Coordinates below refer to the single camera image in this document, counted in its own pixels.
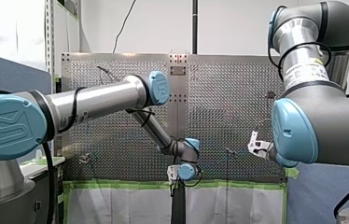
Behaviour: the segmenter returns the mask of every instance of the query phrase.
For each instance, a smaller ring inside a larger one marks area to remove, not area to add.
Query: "robot logo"
[[[160,91],[160,97],[166,97],[168,95],[168,83],[166,79],[158,81],[158,90]]]
[[[32,137],[25,111],[0,114],[0,148],[30,140]]]

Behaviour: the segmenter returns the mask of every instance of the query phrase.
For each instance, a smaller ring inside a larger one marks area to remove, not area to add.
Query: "light blue joint cap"
[[[148,77],[148,88],[153,105],[164,105],[169,100],[170,84],[162,72],[151,72]]]
[[[279,153],[276,154],[276,161],[277,161],[277,163],[279,163],[279,165],[284,166],[286,168],[291,168],[291,167],[295,167],[298,165],[297,161],[286,160]]]
[[[272,128],[274,145],[284,159],[316,162],[318,144],[314,128],[294,101],[287,98],[275,101],[272,108]]]
[[[178,167],[177,172],[178,177],[185,181],[194,179],[197,174],[195,168],[188,163],[181,164],[180,167]]]
[[[47,132],[39,107],[15,95],[0,95],[0,161],[14,160],[34,150]]]
[[[187,146],[195,147],[195,149],[197,149],[198,151],[201,151],[201,149],[200,149],[200,144],[201,144],[200,140],[195,139],[195,138],[186,138],[186,140],[187,140],[186,141]]]

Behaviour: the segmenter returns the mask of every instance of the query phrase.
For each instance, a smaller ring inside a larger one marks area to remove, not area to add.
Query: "perforated metal panel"
[[[152,70],[170,75],[175,65],[169,55],[66,54],[63,90],[107,84]],[[109,75],[97,66],[108,70]],[[285,174],[279,166],[246,151],[254,126],[270,116],[273,99],[266,98],[267,91],[281,93],[281,82],[267,58],[189,55],[181,66],[186,67],[186,74],[170,75],[172,84],[177,85],[172,88],[170,111],[168,106],[153,110],[165,128],[173,128],[167,127],[167,123],[175,120],[176,129],[185,129],[186,137],[201,140],[204,178],[227,178],[228,148],[239,153],[238,159],[230,159],[228,178],[280,181]],[[272,139],[269,123],[259,130],[258,138]],[[63,145],[68,158],[66,179],[167,178],[167,157],[159,153],[156,144],[125,112],[74,127],[63,136]],[[79,157],[86,153],[91,154],[91,162],[80,163]]]
[[[187,136],[201,140],[205,178],[275,181],[284,177],[280,166],[247,151],[256,124],[271,116],[273,99],[282,83],[266,57],[188,57]],[[270,122],[259,125],[258,139],[272,140]],[[227,150],[230,156],[227,173]]]
[[[154,70],[168,74],[167,55],[71,54],[63,57],[63,90],[121,81],[132,74]],[[108,70],[102,71],[98,66]],[[166,106],[151,107],[167,128]],[[63,136],[68,158],[66,179],[157,180],[166,178],[167,158],[140,124],[126,112],[118,112],[77,125]],[[88,164],[79,158],[91,154]]]

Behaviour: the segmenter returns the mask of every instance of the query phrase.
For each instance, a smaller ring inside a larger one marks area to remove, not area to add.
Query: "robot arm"
[[[183,179],[189,180],[196,175],[198,150],[194,148],[199,149],[199,142],[195,146],[178,143],[184,146],[174,154],[170,146],[175,141],[154,115],[142,110],[151,105],[164,105],[168,99],[168,78],[161,72],[152,72],[146,77],[127,76],[118,83],[52,95],[38,91],[0,94],[0,161],[17,159],[74,124],[131,110],[139,122],[146,123],[144,129],[158,146],[168,148],[162,151],[164,154],[178,155],[187,161],[193,172],[186,172],[190,177]]]
[[[284,166],[298,161],[349,165],[349,98],[344,91],[349,6],[326,2],[279,9],[271,35],[282,58],[278,65],[285,92],[272,108],[270,158]],[[318,45],[331,51],[328,72]]]

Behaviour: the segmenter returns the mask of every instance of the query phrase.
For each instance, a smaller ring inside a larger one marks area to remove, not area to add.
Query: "metal pole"
[[[198,0],[192,2],[192,54],[198,54]]]

